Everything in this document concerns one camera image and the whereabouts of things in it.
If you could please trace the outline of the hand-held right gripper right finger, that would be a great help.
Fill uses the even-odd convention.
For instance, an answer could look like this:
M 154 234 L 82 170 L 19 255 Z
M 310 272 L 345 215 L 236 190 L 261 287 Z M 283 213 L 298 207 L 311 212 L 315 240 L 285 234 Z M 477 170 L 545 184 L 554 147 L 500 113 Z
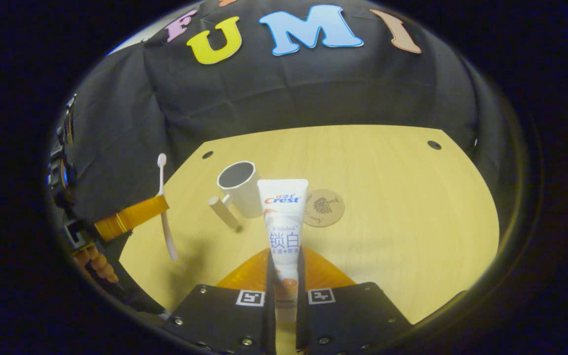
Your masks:
M 305 355 L 367 355 L 412 329 L 373 282 L 356 283 L 308 247 L 300 250 L 297 350 Z

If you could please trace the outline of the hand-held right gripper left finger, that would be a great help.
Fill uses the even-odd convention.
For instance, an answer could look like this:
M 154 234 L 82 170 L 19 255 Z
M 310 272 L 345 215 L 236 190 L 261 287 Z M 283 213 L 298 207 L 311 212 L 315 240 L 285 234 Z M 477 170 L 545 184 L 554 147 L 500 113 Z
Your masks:
M 216 285 L 196 285 L 167 319 L 165 331 L 219 355 L 274 355 L 274 276 L 266 248 Z

